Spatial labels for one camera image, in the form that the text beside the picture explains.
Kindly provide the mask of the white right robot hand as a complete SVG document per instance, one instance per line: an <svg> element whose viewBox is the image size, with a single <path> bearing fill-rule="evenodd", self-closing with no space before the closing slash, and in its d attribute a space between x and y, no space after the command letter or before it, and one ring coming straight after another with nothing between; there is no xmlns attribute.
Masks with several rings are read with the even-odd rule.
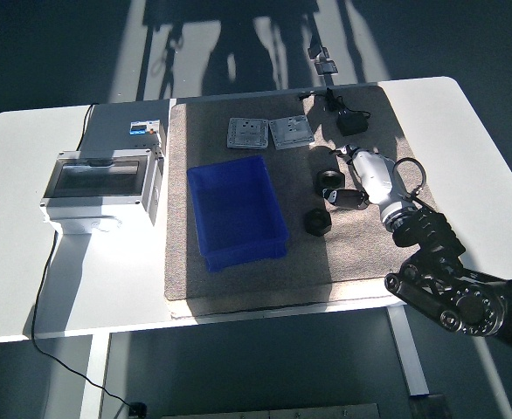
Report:
<svg viewBox="0 0 512 419"><path fill-rule="evenodd" d="M322 185L321 195L328 203L346 210L364 210L374 204L378 206L380 220L387 230L391 229L396 218L415 211L415 206L403 198L403 188L397 185L393 160L351 145L336 148L330 153L343 158L354 169L360 189L335 189Z"/></svg>

